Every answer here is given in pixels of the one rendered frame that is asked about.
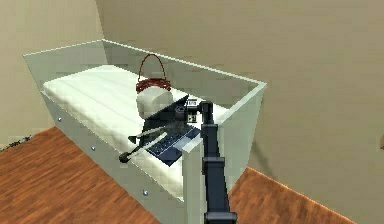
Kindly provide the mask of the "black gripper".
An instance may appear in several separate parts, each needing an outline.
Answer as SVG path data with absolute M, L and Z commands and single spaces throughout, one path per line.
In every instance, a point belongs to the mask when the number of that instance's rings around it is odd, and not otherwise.
M 166 125 L 146 130 L 137 135 L 131 135 L 128 140 L 133 144 L 144 144 L 136 147 L 131 152 L 124 152 L 119 155 L 121 163 L 128 163 L 137 154 L 146 151 L 153 145 L 165 138 L 169 133 L 175 132 L 176 128 L 184 128 L 187 125 L 187 111 L 184 106 L 177 106 L 174 110 L 172 125 Z

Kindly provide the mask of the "white pillow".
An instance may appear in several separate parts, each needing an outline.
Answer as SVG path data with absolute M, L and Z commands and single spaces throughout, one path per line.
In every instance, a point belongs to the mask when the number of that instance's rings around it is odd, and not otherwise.
M 159 87 L 149 87 L 136 98 L 139 116 L 146 119 L 174 102 L 170 91 Z

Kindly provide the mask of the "dark blue laptop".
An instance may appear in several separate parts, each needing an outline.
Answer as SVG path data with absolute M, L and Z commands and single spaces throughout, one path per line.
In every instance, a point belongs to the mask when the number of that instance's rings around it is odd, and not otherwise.
M 176 119 L 176 110 L 185 106 L 189 96 L 186 95 L 167 107 L 145 119 L 142 131 L 163 127 L 166 136 L 147 149 L 147 151 L 171 166 L 182 155 L 181 148 L 200 135 L 200 129 Z

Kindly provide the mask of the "pale green bed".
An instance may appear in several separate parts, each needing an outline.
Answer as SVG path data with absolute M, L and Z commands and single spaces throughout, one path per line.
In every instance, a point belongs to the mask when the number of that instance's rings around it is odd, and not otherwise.
M 108 40 L 24 59 L 56 126 L 160 224 L 236 224 L 265 83 Z

